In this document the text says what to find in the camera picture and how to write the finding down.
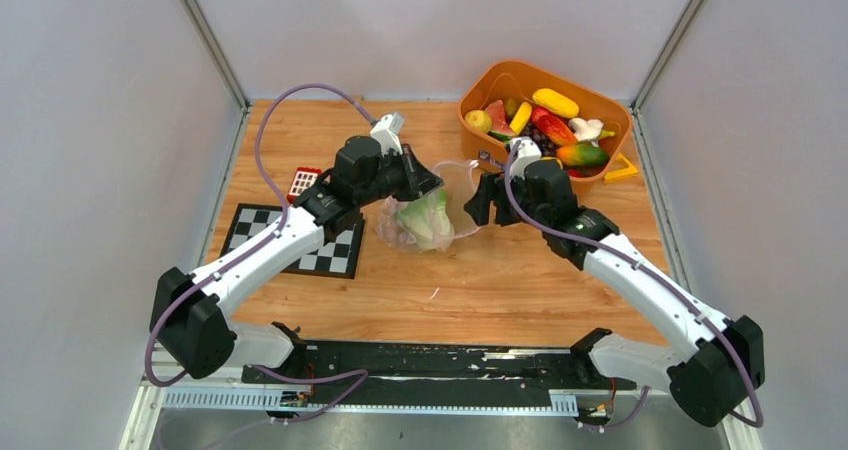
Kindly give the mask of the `green toy lettuce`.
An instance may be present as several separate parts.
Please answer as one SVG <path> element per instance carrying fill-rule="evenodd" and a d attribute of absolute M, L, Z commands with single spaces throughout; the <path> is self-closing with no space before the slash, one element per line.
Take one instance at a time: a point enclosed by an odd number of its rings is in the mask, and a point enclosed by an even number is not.
<path fill-rule="evenodd" d="M 407 235 L 407 242 L 423 251 L 445 251 L 455 237 L 447 203 L 447 191 L 438 189 L 424 198 L 401 204 L 395 211 L 395 219 Z"/>

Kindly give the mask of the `orange plastic basket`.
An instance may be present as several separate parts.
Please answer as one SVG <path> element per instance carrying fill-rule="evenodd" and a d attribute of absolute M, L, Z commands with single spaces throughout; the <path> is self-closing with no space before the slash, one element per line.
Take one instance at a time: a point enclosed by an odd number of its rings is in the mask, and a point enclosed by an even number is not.
<path fill-rule="evenodd" d="M 597 118 L 611 125 L 616 132 L 614 137 L 604 139 L 600 144 L 608 153 L 610 162 L 595 167 L 586 176 L 572 178 L 573 184 L 581 190 L 603 183 L 632 133 L 633 119 L 629 109 L 594 90 L 520 60 L 503 60 L 493 64 L 459 100 L 457 115 L 461 125 L 463 156 L 468 160 L 478 160 L 485 170 L 501 170 L 507 159 L 504 143 L 473 129 L 465 121 L 465 115 L 473 110 L 482 110 L 496 100 L 515 97 L 530 101 L 531 94 L 541 88 L 550 88 L 570 98 L 578 105 L 580 117 Z"/>

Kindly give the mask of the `clear zip top bag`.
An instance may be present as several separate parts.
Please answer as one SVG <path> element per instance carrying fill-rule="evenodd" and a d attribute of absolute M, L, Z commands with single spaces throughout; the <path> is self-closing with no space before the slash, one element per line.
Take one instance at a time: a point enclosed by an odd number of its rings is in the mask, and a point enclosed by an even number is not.
<path fill-rule="evenodd" d="M 394 198 L 377 211 L 376 232 L 388 247 L 406 253 L 445 252 L 452 243 L 474 235 L 479 226 L 464 205 L 477 190 L 477 160 L 442 161 L 433 172 L 443 185 L 413 202 Z"/>

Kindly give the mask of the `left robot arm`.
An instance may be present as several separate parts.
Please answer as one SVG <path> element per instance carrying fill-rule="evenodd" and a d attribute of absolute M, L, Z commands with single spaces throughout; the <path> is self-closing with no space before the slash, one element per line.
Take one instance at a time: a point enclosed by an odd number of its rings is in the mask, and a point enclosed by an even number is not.
<path fill-rule="evenodd" d="M 152 366 L 153 348 L 161 345 L 194 379 L 250 365 L 267 367 L 283 383 L 298 381 L 307 359 L 290 334 L 274 324 L 233 322 L 232 314 L 283 269 L 345 231 L 362 207 L 388 197 L 412 202 L 442 184 L 407 144 L 383 150 L 371 137 L 349 138 L 333 167 L 265 229 L 210 264 L 189 273 L 173 267 L 160 276 L 145 350 L 147 379 L 163 383 Z"/>

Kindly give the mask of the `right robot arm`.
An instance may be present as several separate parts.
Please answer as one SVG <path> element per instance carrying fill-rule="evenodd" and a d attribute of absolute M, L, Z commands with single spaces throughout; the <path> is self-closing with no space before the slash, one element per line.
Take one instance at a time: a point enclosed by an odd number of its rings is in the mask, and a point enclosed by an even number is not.
<path fill-rule="evenodd" d="M 699 301 L 646 259 L 607 216 L 578 204 L 567 172 L 539 160 L 512 173 L 485 172 L 464 206 L 480 226 L 519 222 L 541 231 L 549 249 L 622 296 L 666 339 L 645 344 L 598 329 L 581 340 L 571 373 L 584 387 L 624 378 L 669 393 L 695 422 L 733 417 L 764 425 L 756 395 L 765 381 L 764 333 L 752 318 L 731 319 Z"/>

